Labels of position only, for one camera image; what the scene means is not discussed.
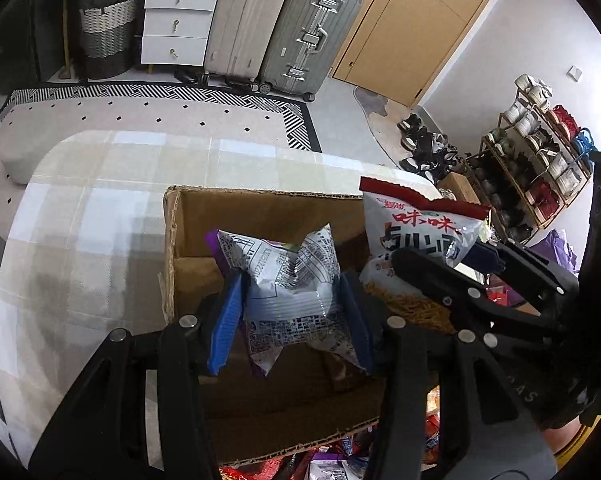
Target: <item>suitcase handle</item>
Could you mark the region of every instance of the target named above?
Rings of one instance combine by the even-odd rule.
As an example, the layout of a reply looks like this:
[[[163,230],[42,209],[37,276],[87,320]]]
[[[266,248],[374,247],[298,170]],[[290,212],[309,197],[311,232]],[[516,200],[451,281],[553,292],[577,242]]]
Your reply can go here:
[[[327,38],[329,38],[329,34],[327,33],[327,30],[325,30],[323,27],[319,27],[317,32],[321,36],[323,36],[323,38],[321,40],[319,40],[319,42],[317,43],[318,48],[309,51],[310,54],[318,54],[321,50],[323,50],[325,43],[327,43]]]

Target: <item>purple plastic bag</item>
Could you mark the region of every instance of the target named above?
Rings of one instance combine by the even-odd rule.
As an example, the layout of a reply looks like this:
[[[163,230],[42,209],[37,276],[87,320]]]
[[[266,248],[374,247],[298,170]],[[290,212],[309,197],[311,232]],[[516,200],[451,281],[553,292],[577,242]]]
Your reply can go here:
[[[538,254],[538,256],[559,264],[573,274],[578,272],[577,256],[572,246],[567,243],[565,231],[561,230],[559,232],[556,229],[552,229],[543,240],[529,247],[529,249]],[[521,301],[524,301],[523,297],[513,288],[507,287],[507,304],[515,305]]]

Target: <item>door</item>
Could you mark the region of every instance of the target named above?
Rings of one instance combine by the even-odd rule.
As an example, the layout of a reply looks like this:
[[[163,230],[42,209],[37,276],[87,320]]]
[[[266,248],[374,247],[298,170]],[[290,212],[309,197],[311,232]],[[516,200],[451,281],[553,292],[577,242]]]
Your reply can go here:
[[[483,0],[373,0],[334,77],[412,105]]]

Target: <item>basket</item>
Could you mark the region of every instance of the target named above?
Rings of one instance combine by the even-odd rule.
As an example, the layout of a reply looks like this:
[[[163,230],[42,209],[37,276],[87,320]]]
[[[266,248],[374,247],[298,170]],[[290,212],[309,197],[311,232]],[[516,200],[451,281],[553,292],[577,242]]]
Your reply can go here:
[[[133,64],[136,0],[80,10],[80,46],[85,53],[85,75],[107,79]]]

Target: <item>person's skin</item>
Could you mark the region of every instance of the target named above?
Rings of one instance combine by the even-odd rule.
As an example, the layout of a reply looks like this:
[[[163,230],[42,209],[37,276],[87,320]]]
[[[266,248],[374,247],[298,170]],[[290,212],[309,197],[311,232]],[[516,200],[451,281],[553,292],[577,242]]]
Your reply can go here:
[[[562,428],[543,431],[543,438],[548,443],[552,452],[556,454],[570,443],[578,433],[578,430],[580,430],[580,427],[581,423],[577,417]]]

